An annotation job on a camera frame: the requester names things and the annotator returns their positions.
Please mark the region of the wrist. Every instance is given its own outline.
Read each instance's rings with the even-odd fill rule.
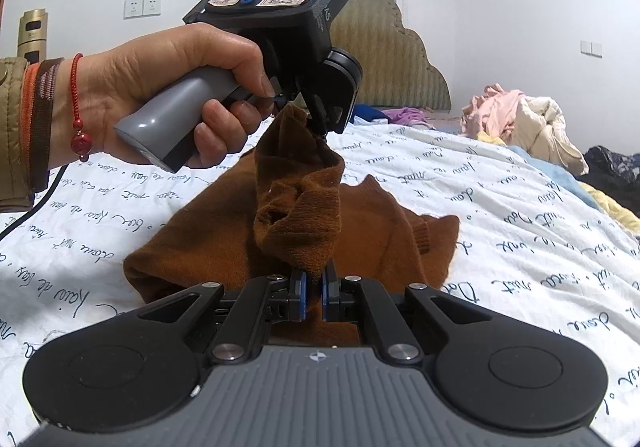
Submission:
[[[71,139],[76,135],[73,127],[74,110],[70,90],[72,59],[60,63],[53,99],[49,169],[64,166],[78,160],[71,149]],[[78,107],[82,119],[82,132],[93,141],[91,153],[104,148],[104,98],[100,95],[97,55],[88,55],[78,61]]]

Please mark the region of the red bead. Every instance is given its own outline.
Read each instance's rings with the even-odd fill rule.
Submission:
[[[79,156],[89,154],[93,142],[86,133],[80,133],[71,139],[71,150]]]

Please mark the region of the red bracelet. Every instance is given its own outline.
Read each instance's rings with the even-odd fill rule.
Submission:
[[[71,102],[74,106],[74,129],[78,132],[71,139],[71,150],[80,157],[80,162],[89,160],[89,152],[93,142],[91,137],[82,131],[83,123],[80,118],[80,109],[78,108],[78,61],[82,57],[81,53],[77,53],[71,63]]]

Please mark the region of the white bedsheet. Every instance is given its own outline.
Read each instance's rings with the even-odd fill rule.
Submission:
[[[414,212],[458,215],[444,289],[596,351],[609,387],[593,426],[615,446],[640,439],[632,237],[497,146],[402,126],[350,126],[329,143],[345,158],[343,182],[373,174]],[[27,358],[47,340],[139,305],[124,257],[236,160],[171,175],[92,156],[69,166],[47,206],[0,243],[0,446],[36,427],[20,385]],[[0,216],[0,228],[12,217]]]

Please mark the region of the upholstered headboard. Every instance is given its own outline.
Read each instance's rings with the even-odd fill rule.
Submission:
[[[357,102],[449,110],[449,88],[428,59],[420,36],[402,26],[393,0],[349,0],[331,26],[334,46],[364,70]]]

